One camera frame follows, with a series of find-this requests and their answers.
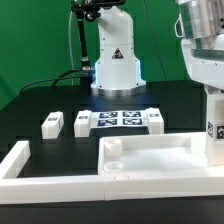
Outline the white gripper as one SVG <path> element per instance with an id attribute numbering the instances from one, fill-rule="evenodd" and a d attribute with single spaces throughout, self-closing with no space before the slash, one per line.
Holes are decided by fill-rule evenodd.
<path id="1" fill-rule="evenodd" d="M 197 49 L 192 39 L 181 41 L 182 53 L 190 78 L 224 90 L 224 38 L 213 38 L 210 48 Z"/>

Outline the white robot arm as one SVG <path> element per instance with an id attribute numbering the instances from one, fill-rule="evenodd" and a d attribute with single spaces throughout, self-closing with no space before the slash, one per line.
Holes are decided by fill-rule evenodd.
<path id="1" fill-rule="evenodd" d="M 190 78 L 224 90 L 224 0 L 175 0 L 175 32 Z M 133 20 L 120 10 L 125 0 L 92 0 L 99 13 L 100 57 L 91 88 L 98 94 L 128 94 L 146 85 L 134 54 Z"/>

